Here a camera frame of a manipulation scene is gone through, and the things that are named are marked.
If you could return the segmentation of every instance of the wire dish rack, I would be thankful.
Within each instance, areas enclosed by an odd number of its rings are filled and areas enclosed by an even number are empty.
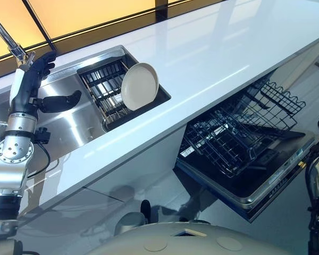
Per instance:
[[[103,116],[102,127],[105,131],[110,131],[170,99],[170,95],[159,85],[154,101],[137,110],[126,107],[121,96],[122,82],[128,69],[136,63],[137,61],[127,53],[77,70]]]
[[[234,177],[282,139],[305,106],[265,76],[188,123],[180,154],[196,151]]]
[[[119,59],[80,74],[106,124],[131,112],[123,103],[121,96],[122,81],[127,71],[127,66]]]

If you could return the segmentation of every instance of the robotic arm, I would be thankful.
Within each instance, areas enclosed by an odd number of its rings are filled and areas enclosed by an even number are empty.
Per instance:
[[[0,254],[22,254],[21,243],[7,238],[14,236],[18,228],[17,216],[27,180],[27,165],[34,151],[38,110],[63,112],[74,107],[81,97],[77,90],[70,96],[38,98],[41,81],[50,74],[55,57],[56,52],[46,53],[28,68],[21,65],[15,72],[7,127],[0,142],[0,247],[3,247]]]

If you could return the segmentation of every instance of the white plate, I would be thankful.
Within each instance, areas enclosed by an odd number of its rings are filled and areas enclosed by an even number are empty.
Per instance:
[[[122,82],[122,99],[130,110],[137,110],[154,101],[158,92],[155,69],[147,63],[138,63],[126,73]]]

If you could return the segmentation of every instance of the white countertop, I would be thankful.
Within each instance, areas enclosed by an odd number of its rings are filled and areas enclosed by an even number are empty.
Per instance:
[[[228,0],[58,57],[56,66],[121,44],[155,68],[171,99],[29,180],[40,199],[26,191],[22,209],[58,202],[318,40],[319,0]],[[0,78],[0,91],[12,80]]]

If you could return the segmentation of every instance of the stainless steel sink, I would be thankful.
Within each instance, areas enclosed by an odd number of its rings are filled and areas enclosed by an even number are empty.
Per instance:
[[[70,95],[75,90],[82,92],[81,99],[75,108],[56,114],[39,114],[37,127],[45,127],[51,132],[51,139],[45,148],[49,151],[51,160],[56,160],[67,153],[85,145],[89,141],[100,137],[109,131],[109,127],[102,125],[105,119],[101,110],[97,107],[97,101],[92,98],[92,93],[87,90],[78,70],[90,70],[91,66],[97,67],[97,63],[104,65],[105,61],[118,57],[127,57],[129,67],[137,61],[123,46],[116,46],[93,56],[79,59],[75,62],[56,68],[48,78],[42,82],[39,89],[39,97]],[[132,112],[122,122],[116,122],[110,129],[129,121],[150,110],[151,108],[170,99],[170,96],[159,89],[160,99],[157,103],[143,107],[140,112]],[[0,121],[7,120],[9,107],[9,92],[0,94]],[[46,164],[46,156],[35,146],[35,155],[29,165],[31,171],[38,170]]]

